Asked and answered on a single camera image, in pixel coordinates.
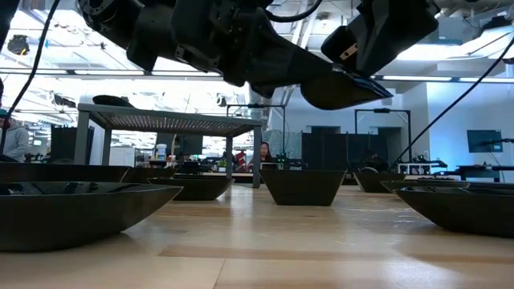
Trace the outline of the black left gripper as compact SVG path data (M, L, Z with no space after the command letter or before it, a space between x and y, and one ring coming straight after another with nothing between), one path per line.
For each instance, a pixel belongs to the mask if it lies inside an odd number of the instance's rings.
M332 64L278 36L269 1L178 0L172 14L172 60L245 83L263 98L276 88L318 79Z

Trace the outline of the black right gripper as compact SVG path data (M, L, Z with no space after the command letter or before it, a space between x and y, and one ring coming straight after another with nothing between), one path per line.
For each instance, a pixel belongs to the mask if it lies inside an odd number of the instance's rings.
M436 30L439 6L429 0L362 0L359 15L326 38L322 53L336 63L356 62L373 75Z

